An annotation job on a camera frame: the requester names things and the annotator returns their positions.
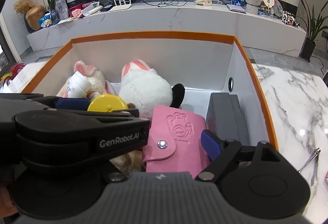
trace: pink wallet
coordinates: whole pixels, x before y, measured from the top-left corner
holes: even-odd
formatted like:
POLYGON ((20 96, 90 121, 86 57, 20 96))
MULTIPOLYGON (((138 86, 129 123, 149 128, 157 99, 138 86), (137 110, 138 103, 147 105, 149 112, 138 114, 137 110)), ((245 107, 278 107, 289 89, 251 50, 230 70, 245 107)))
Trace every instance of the pink wallet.
POLYGON ((196 177, 210 163, 200 136, 205 119, 195 113, 166 106, 156 106, 143 148, 146 171, 184 172, 196 177))

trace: gray floor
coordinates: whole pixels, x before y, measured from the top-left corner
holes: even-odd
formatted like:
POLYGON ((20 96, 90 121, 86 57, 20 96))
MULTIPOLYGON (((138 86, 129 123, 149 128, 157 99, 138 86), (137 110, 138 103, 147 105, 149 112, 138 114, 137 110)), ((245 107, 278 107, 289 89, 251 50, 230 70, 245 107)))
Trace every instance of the gray floor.
MULTIPOLYGON (((28 64, 37 61, 46 61, 50 59, 59 49, 60 47, 31 52, 22 59, 22 63, 28 64)), ((326 73, 326 71, 328 70, 328 60, 314 54, 313 57, 311 57, 311 62, 308 63, 300 57, 295 58, 255 48, 244 47, 244 49, 251 62, 256 64, 269 65, 296 70, 300 72, 306 72, 318 75, 320 77, 323 76, 323 73, 320 70, 322 68, 322 64, 324 66, 322 71, 326 73)))

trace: metal grommet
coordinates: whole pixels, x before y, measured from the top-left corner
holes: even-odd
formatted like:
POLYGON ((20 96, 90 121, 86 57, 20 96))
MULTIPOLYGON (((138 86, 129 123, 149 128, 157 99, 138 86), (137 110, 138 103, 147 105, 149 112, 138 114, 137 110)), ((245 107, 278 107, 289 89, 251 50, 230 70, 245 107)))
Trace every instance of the metal grommet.
POLYGON ((201 172, 198 175, 198 178, 200 178, 202 181, 210 181, 214 179, 214 174, 212 172, 201 172))
POLYGON ((165 148, 167 148, 167 142, 164 141, 164 140, 160 140, 160 141, 158 141, 157 145, 158 145, 158 147, 159 147, 160 149, 165 149, 165 148))
POLYGON ((232 88, 233 88, 233 79, 230 77, 228 81, 229 92, 232 92, 232 88))
POLYGON ((108 178, 112 182, 118 182, 124 180, 125 176, 120 172, 113 172, 108 175, 108 178))

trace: yellow lid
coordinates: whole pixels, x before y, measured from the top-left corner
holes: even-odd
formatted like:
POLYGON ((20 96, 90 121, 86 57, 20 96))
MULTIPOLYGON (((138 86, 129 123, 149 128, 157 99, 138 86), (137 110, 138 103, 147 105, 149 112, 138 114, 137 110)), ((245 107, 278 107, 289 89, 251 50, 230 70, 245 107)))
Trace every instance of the yellow lid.
POLYGON ((94 98, 88 107, 88 111, 93 112, 112 112, 120 109, 128 109, 123 99, 117 95, 107 93, 94 98))

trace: white marble tv cabinet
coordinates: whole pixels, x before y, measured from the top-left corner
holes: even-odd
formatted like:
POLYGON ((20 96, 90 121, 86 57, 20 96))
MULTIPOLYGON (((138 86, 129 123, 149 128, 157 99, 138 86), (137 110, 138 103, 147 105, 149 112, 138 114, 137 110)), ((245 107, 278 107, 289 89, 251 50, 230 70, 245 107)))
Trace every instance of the white marble tv cabinet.
POLYGON ((175 30, 236 35, 245 47, 297 57, 306 32, 298 27, 250 13, 231 12, 225 5, 156 7, 134 3, 129 9, 98 12, 89 17, 41 29, 27 36, 33 51, 64 46, 71 38, 127 31, 175 30))

